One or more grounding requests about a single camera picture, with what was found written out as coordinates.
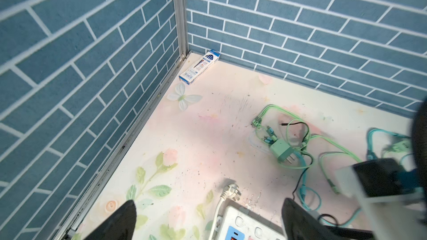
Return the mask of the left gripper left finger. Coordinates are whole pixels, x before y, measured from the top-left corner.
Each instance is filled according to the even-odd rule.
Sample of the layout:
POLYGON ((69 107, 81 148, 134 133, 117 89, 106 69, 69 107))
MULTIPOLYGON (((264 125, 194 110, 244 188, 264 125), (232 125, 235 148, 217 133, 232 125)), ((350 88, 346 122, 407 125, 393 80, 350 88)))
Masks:
POLYGON ((136 205, 126 201, 85 240, 131 240, 136 228, 136 205))

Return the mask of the white power strip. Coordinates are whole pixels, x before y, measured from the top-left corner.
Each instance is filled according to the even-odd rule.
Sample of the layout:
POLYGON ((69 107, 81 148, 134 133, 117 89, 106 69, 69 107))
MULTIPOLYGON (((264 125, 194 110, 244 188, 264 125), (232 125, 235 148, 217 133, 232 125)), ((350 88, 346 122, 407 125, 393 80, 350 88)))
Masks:
POLYGON ((233 206, 227 206, 214 240, 286 240, 281 232, 262 224, 233 206))

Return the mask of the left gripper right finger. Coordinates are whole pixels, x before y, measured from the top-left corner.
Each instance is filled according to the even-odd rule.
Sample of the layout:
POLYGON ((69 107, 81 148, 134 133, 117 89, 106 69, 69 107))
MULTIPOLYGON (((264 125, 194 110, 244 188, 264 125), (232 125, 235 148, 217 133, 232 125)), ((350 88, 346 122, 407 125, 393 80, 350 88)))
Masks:
POLYGON ((282 227, 288 240, 338 240, 325 226, 291 198, 285 198, 281 209, 282 227))

